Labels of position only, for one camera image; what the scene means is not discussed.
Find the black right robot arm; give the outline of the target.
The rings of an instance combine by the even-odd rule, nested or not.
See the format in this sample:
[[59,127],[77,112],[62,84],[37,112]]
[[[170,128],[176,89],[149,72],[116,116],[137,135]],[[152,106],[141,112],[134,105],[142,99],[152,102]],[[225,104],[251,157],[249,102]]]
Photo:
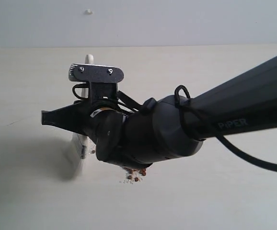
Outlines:
[[239,158],[277,172],[277,163],[253,157],[227,135],[277,128],[277,56],[192,98],[183,85],[161,100],[139,104],[119,91],[120,68],[74,63],[73,89],[86,88],[68,106],[41,112],[42,125],[89,137],[99,161],[134,170],[196,154],[215,137]]

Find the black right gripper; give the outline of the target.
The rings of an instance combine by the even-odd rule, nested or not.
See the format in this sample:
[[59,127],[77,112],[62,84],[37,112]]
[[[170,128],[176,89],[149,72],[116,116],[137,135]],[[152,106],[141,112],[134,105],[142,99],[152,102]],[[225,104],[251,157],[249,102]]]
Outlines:
[[[121,116],[140,111],[141,105],[118,90],[116,83],[86,82],[77,85],[87,94],[78,94],[72,105],[52,111],[41,111],[41,124],[58,127],[70,132],[83,132],[92,141],[97,140],[99,129],[111,114]],[[83,127],[79,116],[84,119]]]

